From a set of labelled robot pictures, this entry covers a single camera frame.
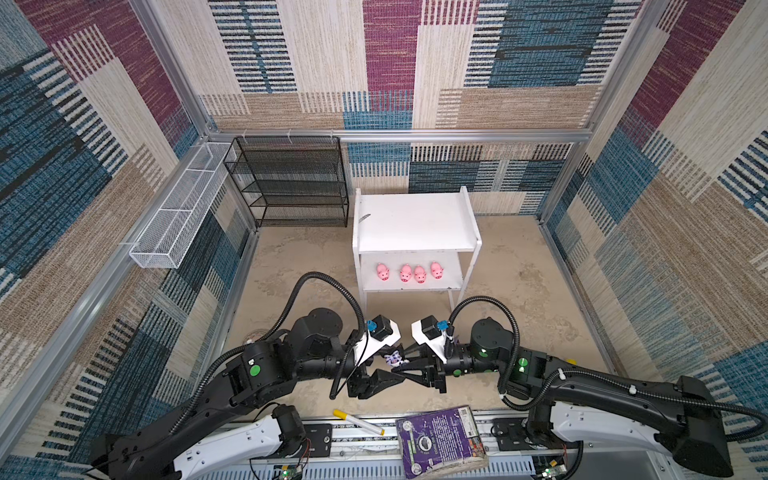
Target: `white wire basket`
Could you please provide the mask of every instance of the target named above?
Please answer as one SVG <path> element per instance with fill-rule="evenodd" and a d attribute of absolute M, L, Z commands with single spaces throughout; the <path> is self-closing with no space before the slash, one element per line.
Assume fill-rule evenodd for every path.
<path fill-rule="evenodd" d="M 208 142 L 195 154 L 131 248 L 141 268 L 178 268 L 227 178 L 223 161 L 235 161 L 230 144 Z"/>

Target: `white rack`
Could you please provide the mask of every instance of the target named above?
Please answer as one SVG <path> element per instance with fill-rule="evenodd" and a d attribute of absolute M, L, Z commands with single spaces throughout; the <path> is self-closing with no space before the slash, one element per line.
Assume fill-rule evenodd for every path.
<path fill-rule="evenodd" d="M 131 248 L 141 268 L 178 268 L 227 178 L 230 144 L 208 142 L 195 154 Z"/>
<path fill-rule="evenodd" d="M 451 308 L 453 292 L 461 302 L 482 246 L 475 214 L 466 187 L 457 194 L 362 195 L 356 190 L 352 251 L 363 310 L 370 292 L 447 290 Z M 458 261 L 460 252 L 473 252 L 466 275 Z M 432 262 L 442 265 L 441 279 L 432 276 Z M 389 268 L 389 280 L 376 272 L 379 263 Z M 424 267 L 427 280 L 400 280 L 400 268 Z"/>

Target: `yellow marker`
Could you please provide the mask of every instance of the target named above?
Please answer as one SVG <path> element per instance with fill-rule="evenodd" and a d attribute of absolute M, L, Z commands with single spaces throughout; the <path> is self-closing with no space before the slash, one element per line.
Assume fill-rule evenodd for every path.
<path fill-rule="evenodd" d="M 364 429 L 369 430 L 370 432 L 376 433 L 377 435 L 384 435 L 383 428 L 373 425 L 372 423 L 368 423 L 365 420 L 358 419 L 357 417 L 352 416 L 349 413 L 344 413 L 341 410 L 333 410 L 333 415 L 339 417 L 342 420 L 346 420 L 349 423 L 353 423 L 358 427 L 363 427 Z"/>

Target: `two-tier white shelf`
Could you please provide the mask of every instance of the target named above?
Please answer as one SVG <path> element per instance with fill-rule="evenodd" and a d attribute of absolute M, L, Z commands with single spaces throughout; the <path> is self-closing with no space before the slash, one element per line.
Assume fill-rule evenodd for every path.
<path fill-rule="evenodd" d="M 482 246 L 467 188 L 457 194 L 362 195 L 359 188 L 355 193 L 352 251 L 362 309 L 371 292 L 447 290 L 454 308 L 458 291 L 456 302 L 461 302 Z M 460 252 L 472 252 L 466 274 Z M 430 271 L 435 261 L 444 269 L 439 280 Z M 389 280 L 379 278 L 379 263 L 389 268 Z M 413 269 L 423 266 L 426 281 L 402 282 L 406 263 Z"/>

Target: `marker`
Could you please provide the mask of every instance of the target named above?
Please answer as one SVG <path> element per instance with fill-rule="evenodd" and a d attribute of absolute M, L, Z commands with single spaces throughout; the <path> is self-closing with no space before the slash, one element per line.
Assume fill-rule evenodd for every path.
<path fill-rule="evenodd" d="M 342 420 L 346 420 L 349 423 L 354 423 L 358 427 L 363 427 L 364 429 L 376 433 L 377 435 L 384 435 L 383 428 L 373 425 L 372 423 L 368 423 L 365 420 L 358 419 L 357 417 L 353 417 L 349 413 L 344 413 L 341 410 L 333 410 L 333 414 Z"/>

